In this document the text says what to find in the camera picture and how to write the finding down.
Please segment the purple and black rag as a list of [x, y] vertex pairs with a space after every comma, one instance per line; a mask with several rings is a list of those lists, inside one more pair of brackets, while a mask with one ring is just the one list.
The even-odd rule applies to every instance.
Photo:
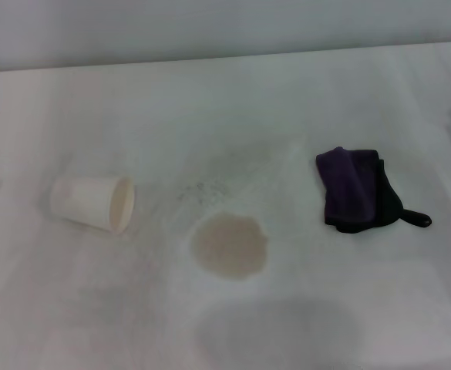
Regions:
[[375, 150], [336, 147], [315, 158], [325, 187], [325, 224], [344, 234], [357, 234], [403, 220], [426, 228], [432, 219], [407, 210], [385, 173]]

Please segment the white paper cup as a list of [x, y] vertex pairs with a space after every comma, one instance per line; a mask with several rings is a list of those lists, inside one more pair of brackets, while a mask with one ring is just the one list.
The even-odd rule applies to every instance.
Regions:
[[120, 234], [128, 227], [136, 191], [128, 177], [59, 178], [49, 196], [53, 214]]

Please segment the brown water stain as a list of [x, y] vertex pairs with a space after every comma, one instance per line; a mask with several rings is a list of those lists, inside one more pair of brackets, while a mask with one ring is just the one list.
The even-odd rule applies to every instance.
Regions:
[[206, 272], [219, 278], [244, 280], [264, 268], [268, 238], [253, 217], [221, 212], [195, 229], [190, 249]]

